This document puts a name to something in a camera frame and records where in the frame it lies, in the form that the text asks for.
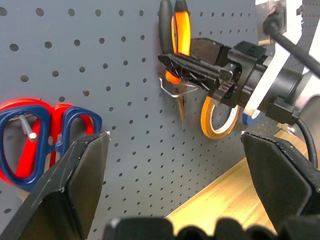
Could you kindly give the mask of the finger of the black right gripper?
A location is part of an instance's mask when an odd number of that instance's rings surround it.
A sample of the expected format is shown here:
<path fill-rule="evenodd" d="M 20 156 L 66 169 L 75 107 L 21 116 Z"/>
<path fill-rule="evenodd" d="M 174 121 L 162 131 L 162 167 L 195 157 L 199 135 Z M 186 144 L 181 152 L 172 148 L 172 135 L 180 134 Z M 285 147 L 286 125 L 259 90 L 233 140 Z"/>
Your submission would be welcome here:
<path fill-rule="evenodd" d="M 163 53 L 158 60 L 173 76 L 198 85 L 200 87 L 213 87 L 219 82 L 221 67 L 211 65 L 202 60 L 180 53 Z"/>
<path fill-rule="evenodd" d="M 229 63 L 228 52 L 231 48 L 212 39 L 192 38 L 191 56 L 215 66 L 226 66 Z"/>

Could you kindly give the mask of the blue tape roll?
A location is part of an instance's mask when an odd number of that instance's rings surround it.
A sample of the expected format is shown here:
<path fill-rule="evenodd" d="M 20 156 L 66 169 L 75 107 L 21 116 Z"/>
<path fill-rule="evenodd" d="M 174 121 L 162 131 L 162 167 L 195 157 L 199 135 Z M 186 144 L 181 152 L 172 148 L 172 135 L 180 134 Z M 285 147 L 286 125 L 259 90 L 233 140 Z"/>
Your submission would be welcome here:
<path fill-rule="evenodd" d="M 248 127 L 254 126 L 257 122 L 259 122 L 261 120 L 261 118 L 263 118 L 265 115 L 260 112 L 255 118 L 253 118 L 252 116 L 249 116 L 245 113 L 242 114 L 241 120 L 242 120 L 242 124 Z"/>

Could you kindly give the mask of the orange tape roll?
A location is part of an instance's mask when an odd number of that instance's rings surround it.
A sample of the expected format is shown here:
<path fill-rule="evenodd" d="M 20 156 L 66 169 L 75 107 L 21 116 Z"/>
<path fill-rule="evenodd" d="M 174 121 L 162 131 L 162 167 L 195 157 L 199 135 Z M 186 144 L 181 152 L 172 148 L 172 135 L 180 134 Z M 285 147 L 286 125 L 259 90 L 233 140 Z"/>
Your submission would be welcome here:
<path fill-rule="evenodd" d="M 212 116 L 215 107 L 216 105 L 213 103 L 212 98 L 207 96 L 204 100 L 201 110 L 200 125 L 205 136 L 213 140 L 220 140 L 228 135 L 235 127 L 241 107 L 236 105 L 234 108 L 232 108 L 224 125 L 218 129 L 214 129 L 212 124 Z"/>

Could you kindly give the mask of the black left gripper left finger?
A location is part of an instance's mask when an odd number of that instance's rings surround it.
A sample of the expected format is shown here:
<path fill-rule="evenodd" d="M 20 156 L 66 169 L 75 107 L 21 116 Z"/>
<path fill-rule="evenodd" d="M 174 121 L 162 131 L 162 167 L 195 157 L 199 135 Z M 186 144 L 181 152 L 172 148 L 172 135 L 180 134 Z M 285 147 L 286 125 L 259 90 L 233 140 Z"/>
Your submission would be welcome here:
<path fill-rule="evenodd" d="M 0 240 L 86 240 L 101 197 L 110 132 L 76 140 L 47 170 Z"/>

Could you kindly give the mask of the grey perforated pegboard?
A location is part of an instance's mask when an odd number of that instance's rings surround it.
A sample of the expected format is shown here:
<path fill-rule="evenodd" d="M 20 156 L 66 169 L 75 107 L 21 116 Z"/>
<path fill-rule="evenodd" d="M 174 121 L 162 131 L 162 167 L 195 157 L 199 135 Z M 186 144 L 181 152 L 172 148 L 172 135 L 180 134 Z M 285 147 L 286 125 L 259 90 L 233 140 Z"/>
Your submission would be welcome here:
<path fill-rule="evenodd" d="M 110 132 L 105 184 L 88 240 L 108 220 L 166 216 L 244 157 L 240 132 L 204 136 L 206 94 L 185 123 L 160 88 L 160 0 L 0 0 L 0 102 L 70 103 Z"/>

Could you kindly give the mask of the silver metal peg hook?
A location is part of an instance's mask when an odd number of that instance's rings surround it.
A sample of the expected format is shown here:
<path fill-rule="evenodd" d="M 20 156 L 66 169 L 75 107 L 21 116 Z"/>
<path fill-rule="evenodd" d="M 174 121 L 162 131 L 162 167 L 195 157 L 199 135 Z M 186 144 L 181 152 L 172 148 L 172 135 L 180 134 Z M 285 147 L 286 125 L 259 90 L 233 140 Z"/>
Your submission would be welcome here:
<path fill-rule="evenodd" d="M 32 130 L 27 118 L 24 114 L 19 115 L 21 126 L 23 128 L 24 134 L 28 137 L 31 142 L 36 142 L 38 135 Z"/>

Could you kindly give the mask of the silver metal robot housing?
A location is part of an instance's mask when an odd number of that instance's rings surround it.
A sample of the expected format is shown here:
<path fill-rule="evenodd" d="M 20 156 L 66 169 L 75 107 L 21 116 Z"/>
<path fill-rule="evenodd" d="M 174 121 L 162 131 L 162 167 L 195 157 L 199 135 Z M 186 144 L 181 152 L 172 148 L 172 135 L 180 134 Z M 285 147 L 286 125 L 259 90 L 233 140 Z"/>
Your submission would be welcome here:
<path fill-rule="evenodd" d="M 263 23 L 269 15 L 279 16 L 279 31 L 287 32 L 287 1 L 286 0 L 255 0 L 258 45 L 265 46 L 273 42 L 271 37 L 264 33 Z"/>

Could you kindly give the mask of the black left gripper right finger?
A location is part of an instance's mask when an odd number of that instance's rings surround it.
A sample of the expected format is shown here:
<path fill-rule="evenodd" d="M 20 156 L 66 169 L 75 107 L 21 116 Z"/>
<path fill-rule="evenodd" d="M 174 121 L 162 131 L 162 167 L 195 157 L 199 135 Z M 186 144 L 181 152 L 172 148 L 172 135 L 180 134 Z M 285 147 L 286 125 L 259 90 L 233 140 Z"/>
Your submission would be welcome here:
<path fill-rule="evenodd" d="M 244 131 L 246 160 L 256 193 L 276 231 L 290 217 L 320 217 L 320 170 L 289 141 Z"/>

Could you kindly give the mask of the orange and black pliers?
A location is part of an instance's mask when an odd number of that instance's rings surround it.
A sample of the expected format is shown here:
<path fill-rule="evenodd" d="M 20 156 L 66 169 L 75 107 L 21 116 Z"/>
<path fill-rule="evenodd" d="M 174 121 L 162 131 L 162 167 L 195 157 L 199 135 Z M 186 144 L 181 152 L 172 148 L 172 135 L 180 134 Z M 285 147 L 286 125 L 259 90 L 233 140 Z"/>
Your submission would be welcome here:
<path fill-rule="evenodd" d="M 170 0 L 161 0 L 159 7 L 158 34 L 163 54 L 190 55 L 191 25 L 186 0 L 175 0 L 172 6 Z M 179 92 L 174 85 L 184 84 L 183 81 L 165 71 L 163 86 L 171 91 Z M 186 95 L 175 98 L 180 121 L 185 122 L 187 98 Z"/>

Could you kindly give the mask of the red and blue scissors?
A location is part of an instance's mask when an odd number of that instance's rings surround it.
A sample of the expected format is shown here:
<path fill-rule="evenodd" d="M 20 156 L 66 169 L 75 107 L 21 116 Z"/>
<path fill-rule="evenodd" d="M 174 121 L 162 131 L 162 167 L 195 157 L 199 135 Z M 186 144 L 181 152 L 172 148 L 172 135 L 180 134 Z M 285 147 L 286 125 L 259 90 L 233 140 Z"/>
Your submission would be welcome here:
<path fill-rule="evenodd" d="M 37 134 L 37 141 L 25 142 L 16 170 L 12 170 L 5 155 L 4 132 L 7 122 L 24 115 Z M 30 192 L 49 166 L 62 158 L 70 146 L 72 123 L 81 118 L 87 135 L 101 131 L 103 120 L 95 112 L 60 103 L 50 106 L 35 98 L 16 98 L 0 104 L 0 179 L 5 183 Z"/>

